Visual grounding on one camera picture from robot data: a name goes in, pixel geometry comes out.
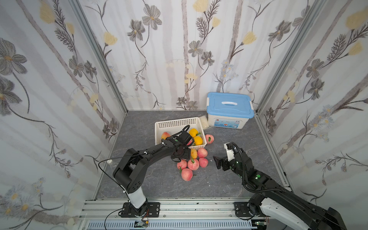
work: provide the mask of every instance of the white plastic basket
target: white plastic basket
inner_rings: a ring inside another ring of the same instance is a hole
[[[203,145],[190,146],[190,149],[199,149],[204,148],[207,144],[205,133],[203,132],[201,121],[199,117],[190,117],[184,119],[177,120],[169,120],[169,121],[158,121],[155,123],[155,143],[156,145],[161,143],[161,136],[164,132],[168,132],[169,134],[175,134],[181,131],[186,125],[190,125],[188,131],[192,128],[198,130],[201,133],[200,137],[203,139]]]

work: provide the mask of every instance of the floral wallpaper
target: floral wallpaper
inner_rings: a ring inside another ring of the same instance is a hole
[[[0,2],[0,222],[77,229],[123,112],[67,1]]]
[[[348,229],[368,224],[367,58],[367,2],[329,0],[260,111],[294,191]]]
[[[312,0],[79,0],[133,110],[204,110],[208,92],[259,103]]]

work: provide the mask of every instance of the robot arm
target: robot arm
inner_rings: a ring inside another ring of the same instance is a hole
[[[136,216],[143,216],[147,211],[147,199],[143,194],[141,185],[146,176],[147,169],[156,161],[171,155],[174,162],[181,159],[190,159],[189,142],[193,138],[187,132],[189,125],[180,132],[162,139],[162,143],[148,149],[128,149],[116,166],[113,177],[125,190],[131,203],[130,211]]]
[[[311,204],[286,190],[267,174],[254,168],[252,160],[235,143],[225,144],[227,156],[214,156],[217,169],[232,170],[242,178],[244,188],[255,193],[248,202],[249,213],[271,216],[296,230],[342,230],[341,215]]]

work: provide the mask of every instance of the white arm segment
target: white arm segment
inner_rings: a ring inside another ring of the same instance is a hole
[[[227,160],[231,161],[232,159],[235,159],[234,157],[234,151],[232,149],[228,150],[226,144],[228,144],[229,142],[224,144],[224,149],[226,149],[226,154],[227,154]]]
[[[304,223],[294,213],[286,209],[271,198],[265,198],[262,201],[261,211],[267,216],[271,216],[276,220],[281,221],[292,229],[295,230],[308,230],[309,226]]]

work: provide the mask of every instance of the peach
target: peach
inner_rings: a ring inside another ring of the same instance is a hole
[[[192,177],[193,177],[193,171],[190,170],[190,169],[183,169],[181,171],[181,177],[185,181],[190,181],[192,179]]]
[[[214,141],[214,137],[211,134],[206,134],[206,141],[207,144],[212,144],[212,142]]]
[[[204,148],[200,148],[199,150],[197,150],[197,155],[199,158],[204,158],[208,155],[208,152]]]
[[[202,168],[207,167],[208,165],[208,160],[206,158],[200,158],[199,159],[199,166],[201,166]]]
[[[161,135],[161,139],[165,139],[168,138],[169,136],[171,136],[168,132],[164,132],[162,135]]]
[[[181,162],[178,162],[178,163],[176,164],[176,167],[177,167],[178,169],[180,169],[180,167],[181,167],[181,169],[185,169],[185,168],[187,167],[187,162],[186,162],[185,160],[181,160]]]
[[[191,169],[191,170],[197,170],[199,168],[199,161],[197,159],[193,159],[191,158],[189,161],[188,161],[188,169]]]

